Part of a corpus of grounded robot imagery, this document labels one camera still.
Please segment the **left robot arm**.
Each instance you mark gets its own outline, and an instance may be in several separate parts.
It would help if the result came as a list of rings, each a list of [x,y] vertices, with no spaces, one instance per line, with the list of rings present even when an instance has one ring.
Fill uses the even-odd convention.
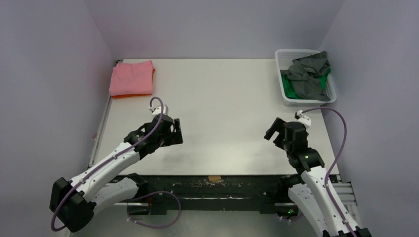
[[[168,115],[154,116],[137,130],[131,131],[102,161],[85,172],[66,180],[61,177],[52,187],[49,208],[54,232],[68,229],[75,233],[84,228],[100,211],[120,201],[141,202],[153,195],[171,195],[167,191],[148,192],[148,183],[133,173],[112,183],[123,170],[152,154],[160,147],[182,144],[180,120]]]

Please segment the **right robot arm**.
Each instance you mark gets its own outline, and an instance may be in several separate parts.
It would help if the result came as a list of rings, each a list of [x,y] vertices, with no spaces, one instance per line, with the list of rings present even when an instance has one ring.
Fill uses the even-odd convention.
[[[266,131],[270,140],[285,151],[296,174],[289,176],[277,188],[284,201],[292,200],[309,221],[319,237],[370,237],[367,228],[361,228],[334,189],[325,163],[317,150],[308,146],[307,116],[286,122],[276,118]]]

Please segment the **pink t shirt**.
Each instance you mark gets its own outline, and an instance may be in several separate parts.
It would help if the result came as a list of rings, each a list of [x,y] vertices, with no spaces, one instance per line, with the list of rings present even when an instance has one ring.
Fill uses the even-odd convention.
[[[109,94],[112,98],[153,94],[155,67],[151,60],[141,63],[118,63],[112,71]]]

